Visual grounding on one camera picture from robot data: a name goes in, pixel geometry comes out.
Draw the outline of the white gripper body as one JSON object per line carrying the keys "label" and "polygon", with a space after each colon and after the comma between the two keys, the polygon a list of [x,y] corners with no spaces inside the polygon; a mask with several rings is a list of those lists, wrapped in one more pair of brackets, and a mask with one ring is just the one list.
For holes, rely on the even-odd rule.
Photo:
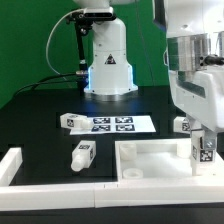
{"label": "white gripper body", "polygon": [[224,69],[169,71],[174,105],[213,132],[224,132]]}

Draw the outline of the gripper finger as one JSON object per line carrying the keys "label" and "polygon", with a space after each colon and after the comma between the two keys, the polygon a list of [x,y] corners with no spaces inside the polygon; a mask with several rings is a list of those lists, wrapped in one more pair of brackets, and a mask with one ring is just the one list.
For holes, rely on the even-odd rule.
{"label": "gripper finger", "polygon": [[217,134],[211,130],[205,130],[203,133],[203,148],[206,150],[215,150],[217,148]]}

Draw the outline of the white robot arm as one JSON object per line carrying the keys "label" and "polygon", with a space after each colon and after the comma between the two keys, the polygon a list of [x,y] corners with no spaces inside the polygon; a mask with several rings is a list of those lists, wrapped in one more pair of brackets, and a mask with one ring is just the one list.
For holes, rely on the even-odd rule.
{"label": "white robot arm", "polygon": [[[126,27],[113,7],[134,0],[73,0],[76,18],[93,28],[93,63],[85,93],[115,98],[133,92]],[[214,150],[224,132],[224,0],[152,0],[153,20],[166,32],[164,59],[172,99],[190,121],[196,147]]]}

